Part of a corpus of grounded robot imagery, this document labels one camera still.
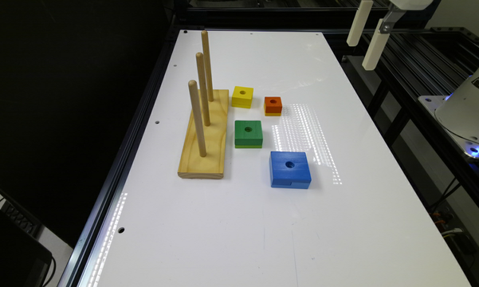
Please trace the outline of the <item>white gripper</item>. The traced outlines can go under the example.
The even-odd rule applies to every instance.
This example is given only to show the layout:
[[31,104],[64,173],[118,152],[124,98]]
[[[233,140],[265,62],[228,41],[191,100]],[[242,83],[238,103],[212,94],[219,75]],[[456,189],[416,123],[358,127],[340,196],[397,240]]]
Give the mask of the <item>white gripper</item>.
[[[376,68],[390,37],[390,32],[395,23],[406,13],[405,10],[424,10],[433,0],[390,0],[390,2],[400,10],[390,10],[384,18],[379,20],[362,63],[363,68],[367,71]],[[358,45],[372,6],[372,0],[362,0],[360,2],[347,36],[347,44],[350,47]]]

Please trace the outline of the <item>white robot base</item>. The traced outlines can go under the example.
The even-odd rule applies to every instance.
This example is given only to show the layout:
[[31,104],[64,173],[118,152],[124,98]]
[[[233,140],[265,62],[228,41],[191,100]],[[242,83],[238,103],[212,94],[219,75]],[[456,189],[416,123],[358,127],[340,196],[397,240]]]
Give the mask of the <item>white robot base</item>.
[[479,68],[448,96],[420,96],[418,101],[466,157],[479,160]]

